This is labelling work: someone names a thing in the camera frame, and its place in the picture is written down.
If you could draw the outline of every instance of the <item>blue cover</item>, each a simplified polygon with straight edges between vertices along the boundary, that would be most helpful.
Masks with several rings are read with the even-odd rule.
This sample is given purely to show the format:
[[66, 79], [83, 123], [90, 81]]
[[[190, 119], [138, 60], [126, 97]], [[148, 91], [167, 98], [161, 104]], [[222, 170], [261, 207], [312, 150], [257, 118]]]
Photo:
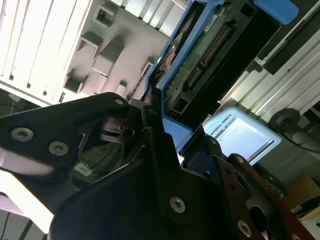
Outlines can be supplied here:
[[289, 0], [254, 0], [261, 8], [281, 24], [289, 24], [299, 13], [299, 8]]

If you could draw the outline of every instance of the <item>green circuit board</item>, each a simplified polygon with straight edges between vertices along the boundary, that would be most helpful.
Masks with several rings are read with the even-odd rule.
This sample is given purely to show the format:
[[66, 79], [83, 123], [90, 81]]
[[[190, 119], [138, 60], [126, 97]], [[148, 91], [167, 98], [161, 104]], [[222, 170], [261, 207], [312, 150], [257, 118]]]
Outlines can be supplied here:
[[224, 33], [228, 33], [230, 28], [226, 24], [226, 18], [230, 10], [230, 5], [221, 6], [210, 18], [208, 24], [165, 90], [164, 101], [166, 109], [174, 103], [184, 86], [192, 87], [202, 73], [202, 70], [197, 67], [197, 65], [199, 63], [202, 65], [208, 63], [215, 54], [215, 50], [218, 49], [219, 44], [223, 42], [226, 36]]

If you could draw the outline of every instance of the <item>bolt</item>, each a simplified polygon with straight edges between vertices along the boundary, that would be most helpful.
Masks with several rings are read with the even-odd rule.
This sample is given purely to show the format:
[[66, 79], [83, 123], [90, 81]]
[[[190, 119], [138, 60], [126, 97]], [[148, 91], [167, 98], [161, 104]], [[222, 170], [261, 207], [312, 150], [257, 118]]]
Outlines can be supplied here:
[[240, 231], [247, 237], [250, 238], [252, 236], [252, 231], [251, 228], [249, 227], [249, 225], [243, 221], [243, 220], [239, 220], [238, 221], [238, 228], [240, 229]]
[[292, 239], [293, 240], [300, 240], [300, 237], [297, 234], [292, 234]]
[[209, 171], [205, 171], [203, 175], [210, 178], [211, 173]]
[[124, 101], [122, 101], [121, 99], [118, 99], [118, 98], [114, 99], [114, 101], [119, 105], [123, 105], [124, 104]]
[[34, 137], [34, 132], [26, 127], [17, 127], [11, 131], [11, 137], [20, 142], [27, 142]]
[[54, 141], [49, 145], [49, 151], [53, 155], [63, 156], [69, 152], [69, 147], [62, 141]]
[[184, 201], [182, 201], [182, 199], [177, 196], [172, 196], [170, 198], [170, 206], [175, 212], [179, 214], [184, 213], [186, 210], [186, 205]]
[[213, 137], [210, 137], [210, 139], [213, 144], [217, 144], [217, 140], [215, 140]]
[[239, 163], [242, 163], [242, 164], [244, 163], [244, 160], [242, 159], [242, 157], [237, 156], [236, 159], [239, 161]]

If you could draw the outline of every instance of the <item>computer monitor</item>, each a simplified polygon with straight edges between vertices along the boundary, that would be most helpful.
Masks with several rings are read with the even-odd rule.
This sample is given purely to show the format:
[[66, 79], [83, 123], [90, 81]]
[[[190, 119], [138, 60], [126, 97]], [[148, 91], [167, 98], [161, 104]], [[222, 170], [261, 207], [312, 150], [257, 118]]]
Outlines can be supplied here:
[[251, 165], [282, 140], [271, 129], [235, 106], [212, 116], [203, 128], [206, 134], [219, 142], [224, 155], [240, 154]]

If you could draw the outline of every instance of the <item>blue plastic part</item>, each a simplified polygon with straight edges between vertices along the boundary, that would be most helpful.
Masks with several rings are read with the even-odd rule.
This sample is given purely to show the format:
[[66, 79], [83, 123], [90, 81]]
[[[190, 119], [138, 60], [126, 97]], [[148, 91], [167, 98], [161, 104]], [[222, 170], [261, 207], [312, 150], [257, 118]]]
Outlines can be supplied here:
[[254, 0], [253, 3], [284, 25], [289, 24], [299, 13], [299, 8], [290, 0]]
[[[208, 24], [210, 18], [212, 17], [212, 15], [215, 12], [216, 7], [218, 5], [222, 5], [224, 2], [225, 2], [225, 0], [208, 1], [203, 12], [201, 13], [201, 16], [199, 17], [199, 19], [195, 23], [193, 29], [191, 30], [189, 36], [187, 37], [187, 39], [185, 41], [185, 43], [183, 44], [183, 46], [180, 49], [177, 56], [175, 57], [168, 72], [164, 75], [163, 79], [157, 85], [157, 87], [159, 89], [161, 89], [161, 101], [162, 101], [162, 110], [161, 111], [162, 111], [162, 122], [163, 122], [164, 130], [166, 133], [168, 133], [172, 136], [177, 152], [179, 152], [182, 149], [182, 147], [188, 142], [188, 140], [191, 138], [191, 136], [193, 134], [193, 131], [191, 130], [191, 128], [189, 128], [189, 127], [171, 119], [170, 117], [166, 116], [166, 114], [165, 114], [165, 91], [164, 90], [166, 89], [169, 82], [171, 81], [171, 79], [176, 74], [177, 70], [179, 69], [179, 67], [181, 66], [181, 64], [183, 63], [185, 58], [187, 57], [189, 51], [191, 50], [192, 46], [194, 45], [194, 43], [196, 42], [196, 40], [200, 36], [201, 32], [204, 30], [205, 26]], [[186, 9], [183, 17], [181, 18], [182, 20], [184, 19], [185, 14], [187, 13], [187, 10], [190, 9], [191, 4], [193, 4], [193, 1], [188, 5], [188, 8]], [[179, 26], [182, 23], [182, 20], [179, 22], [179, 25], [174, 30], [174, 33], [172, 34], [172, 38], [173, 38], [173, 36], [175, 36], [176, 32], [178, 31]], [[170, 38], [170, 40], [168, 41], [168, 43], [164, 47], [164, 50], [162, 50], [162, 53], [161, 53], [159, 59], [161, 59], [163, 57], [163, 55], [165, 54], [172, 38]]]
[[[299, 9], [289, 0], [253, 0], [254, 4], [265, 11], [267, 14], [271, 15], [277, 21], [282, 24], [290, 23], [299, 13]], [[183, 16], [181, 17], [179, 23], [177, 24], [175, 30], [173, 31], [171, 37], [168, 39], [166, 45], [161, 51], [157, 62], [153, 65], [152, 69], [148, 72], [147, 81], [145, 85], [145, 92], [147, 91], [150, 85], [150, 76], [158, 67], [159, 62], [166, 54], [172, 40], [175, 38], [181, 24], [183, 23], [188, 11], [190, 10], [192, 4], [195, 0], [191, 0], [186, 10], [184, 11]], [[179, 67], [187, 57], [192, 46], [200, 36], [201, 32], [205, 28], [206, 24], [209, 22], [212, 17], [215, 9], [218, 5], [222, 5], [225, 0], [198, 0], [197, 2], [207, 2], [206, 7], [204, 8], [201, 16], [197, 20], [195, 26], [193, 27], [191, 33], [174, 59], [171, 67], [168, 72], [164, 75], [163, 79], [158, 83], [157, 87], [161, 90], [161, 100], [162, 100], [162, 121], [164, 129], [167, 133], [172, 135], [175, 147], [177, 152], [179, 152], [185, 143], [191, 138], [193, 132], [189, 127], [171, 119], [165, 115], [165, 89], [178, 71]]]
[[[250, 160], [250, 165], [254, 165], [262, 157], [264, 157], [267, 153], [269, 153], [272, 149], [274, 149], [279, 143], [281, 143], [282, 138], [278, 134], [276, 134], [274, 131], [272, 131], [271, 129], [269, 129], [265, 125], [263, 125], [261, 122], [257, 121], [256, 119], [249, 116], [248, 114], [241, 111], [239, 108], [237, 108], [235, 106], [228, 107], [225, 110], [218, 113], [217, 115], [214, 115], [212, 118], [210, 118], [207, 122], [205, 122], [203, 124], [203, 129], [204, 129], [205, 133], [209, 134], [209, 135], [214, 130], [216, 130], [216, 133], [218, 133], [219, 130], [222, 130], [224, 127], [226, 127], [226, 126], [228, 126], [228, 124], [230, 124], [231, 119], [233, 117], [237, 117], [237, 118], [241, 119], [243, 122], [248, 124], [250, 128], [255, 129], [257, 131], [258, 135], [262, 134], [262, 135], [268, 137], [270, 140], [273, 140], [273, 143], [271, 143], [267, 148], [262, 150], [257, 156], [255, 156], [253, 159]], [[247, 134], [247, 138], [248, 138], [248, 136], [250, 136], [250, 134], [252, 134], [252, 132], [246, 132], [246, 133], [241, 133], [241, 134]], [[254, 144], [248, 143], [248, 148], [253, 147], [253, 145]]]

